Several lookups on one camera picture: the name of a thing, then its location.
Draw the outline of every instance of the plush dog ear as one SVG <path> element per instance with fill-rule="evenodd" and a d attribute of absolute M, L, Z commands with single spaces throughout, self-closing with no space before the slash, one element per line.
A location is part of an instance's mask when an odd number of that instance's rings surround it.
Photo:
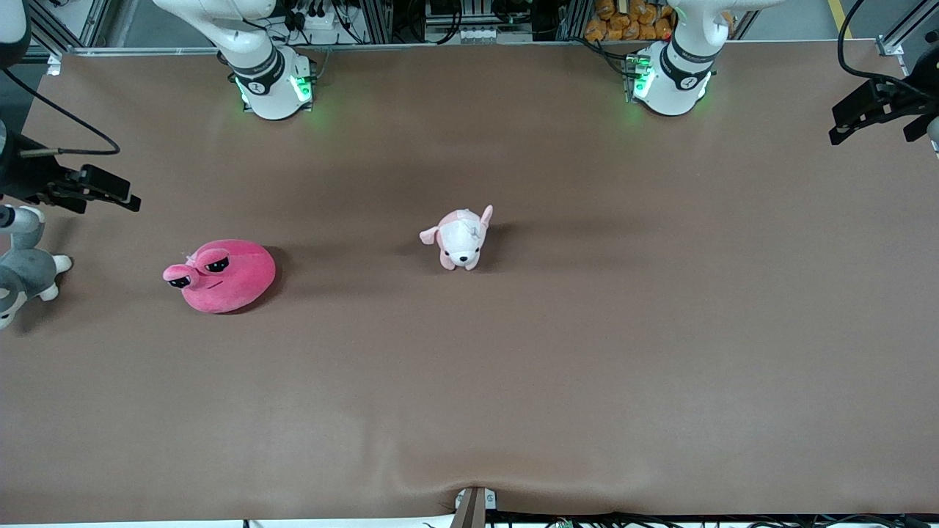
<path fill-rule="evenodd" d="M 480 219 L 480 222 L 484 226 L 489 227 L 489 220 L 491 218 L 492 218 L 492 206 L 485 206 L 485 210 L 483 211 L 483 218 Z"/>
<path fill-rule="evenodd" d="M 440 231 L 440 228 L 436 225 L 434 225 L 430 229 L 421 231 L 421 242 L 427 245 L 432 245 L 434 243 L 434 239 L 437 237 L 438 231 Z"/>

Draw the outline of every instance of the plush eye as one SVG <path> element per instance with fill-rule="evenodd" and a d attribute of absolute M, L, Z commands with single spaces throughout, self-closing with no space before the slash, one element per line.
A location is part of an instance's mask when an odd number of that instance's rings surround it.
<path fill-rule="evenodd" d="M 206 270 L 218 273 L 228 267 L 228 257 L 223 258 L 217 262 L 212 262 L 211 264 L 206 265 Z"/>
<path fill-rule="evenodd" d="M 183 277 L 181 279 L 176 279 L 176 280 L 166 281 L 166 282 L 170 283 L 170 286 L 178 287 L 178 288 L 184 288 L 192 284 L 192 281 L 189 280 L 189 277 Z"/>

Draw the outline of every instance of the pink blob plush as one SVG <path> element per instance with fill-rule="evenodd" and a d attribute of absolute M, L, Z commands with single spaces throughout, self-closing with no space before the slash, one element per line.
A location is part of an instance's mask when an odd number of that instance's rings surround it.
<path fill-rule="evenodd" d="M 274 282 L 277 269 L 268 250 L 251 241 L 213 241 L 163 272 L 163 280 L 182 289 L 189 306 L 223 314 L 253 303 Z"/>

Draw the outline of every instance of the white plush dog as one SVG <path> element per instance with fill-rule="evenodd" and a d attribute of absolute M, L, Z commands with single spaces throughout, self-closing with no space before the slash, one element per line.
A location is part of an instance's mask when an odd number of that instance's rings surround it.
<path fill-rule="evenodd" d="M 440 246 L 440 265 L 447 270 L 460 266 L 469 271 L 479 264 L 479 251 L 491 218 L 492 206 L 485 208 L 482 218 L 468 209 L 455 210 L 439 224 L 422 231 L 421 241 Z"/>

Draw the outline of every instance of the yellow floor line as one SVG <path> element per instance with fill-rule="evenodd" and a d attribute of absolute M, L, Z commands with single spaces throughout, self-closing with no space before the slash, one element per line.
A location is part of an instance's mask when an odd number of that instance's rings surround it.
<path fill-rule="evenodd" d="M 841 6 L 841 0 L 828 0 L 828 7 L 831 8 L 831 16 L 835 17 L 835 29 L 840 31 L 844 23 L 844 8 Z M 844 32 L 846 39 L 853 39 L 851 28 Z"/>

